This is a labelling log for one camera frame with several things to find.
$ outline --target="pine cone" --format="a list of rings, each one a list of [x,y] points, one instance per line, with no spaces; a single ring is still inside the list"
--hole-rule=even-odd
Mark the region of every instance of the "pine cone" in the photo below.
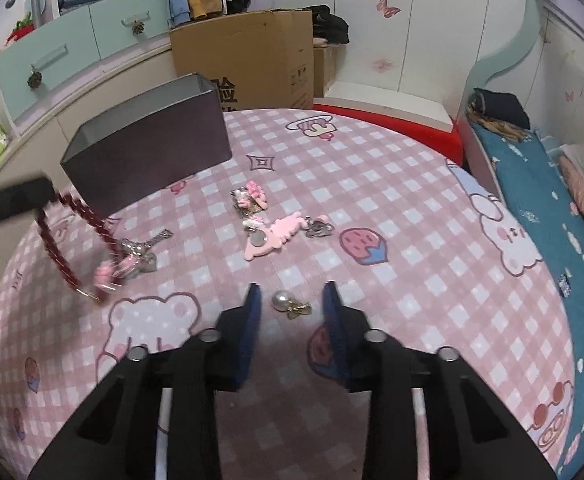
[[[140,22],[139,20],[134,20],[132,24],[132,34],[138,36],[139,34],[143,34],[144,29],[146,28],[146,24]]]
[[[36,90],[38,87],[41,86],[41,82],[43,81],[43,74],[38,70],[32,69],[32,74],[28,78],[28,86],[32,90]]]

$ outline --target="round table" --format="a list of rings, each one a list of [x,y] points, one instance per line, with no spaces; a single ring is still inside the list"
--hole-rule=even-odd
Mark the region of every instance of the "round table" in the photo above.
[[[108,219],[120,238],[174,236],[154,249],[158,270],[104,306],[69,290],[34,224],[21,240],[0,281],[0,445],[15,469],[27,475],[128,345],[178,346],[256,282],[265,301],[250,375],[238,393],[217,395],[224,478],[359,479],[369,397],[330,380],[320,309],[329,280],[405,346],[459,349],[555,465],[571,415],[570,331],[546,265],[504,206],[437,152],[369,123],[246,110],[226,124],[232,159]],[[325,214],[335,233],[299,233],[246,261],[230,190],[249,180],[264,189],[270,221]],[[49,215],[62,253],[91,282],[104,245],[60,206]],[[312,314],[276,312],[269,298],[282,288]],[[417,390],[415,401],[425,479]]]

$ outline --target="open fabric box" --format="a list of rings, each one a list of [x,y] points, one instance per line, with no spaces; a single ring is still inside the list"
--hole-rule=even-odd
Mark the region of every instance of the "open fabric box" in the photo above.
[[[231,157],[216,86],[189,74],[82,124],[61,167],[105,218]]]

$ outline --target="mint green drawer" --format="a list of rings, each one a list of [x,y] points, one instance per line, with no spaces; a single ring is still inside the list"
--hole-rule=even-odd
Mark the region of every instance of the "mint green drawer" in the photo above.
[[[31,32],[0,53],[0,88],[12,120],[64,81],[100,60],[87,6]],[[39,88],[28,86],[32,65]]]
[[[90,5],[94,36],[101,58],[168,31],[165,0],[103,0]],[[134,20],[143,33],[134,34]]]

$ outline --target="blue gripper pad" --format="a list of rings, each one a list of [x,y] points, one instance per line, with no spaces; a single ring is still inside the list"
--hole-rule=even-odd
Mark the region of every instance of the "blue gripper pad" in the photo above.
[[[238,388],[242,386],[248,377],[256,336],[259,331],[259,323],[261,321],[261,288],[259,285],[253,283],[250,286],[243,308],[248,309],[248,313],[238,342],[239,360],[234,375],[234,382]]]
[[[339,312],[342,307],[343,304],[336,285],[334,282],[326,283],[323,287],[323,318],[330,336],[330,345],[332,346],[339,381],[348,384],[350,382],[348,348]]]

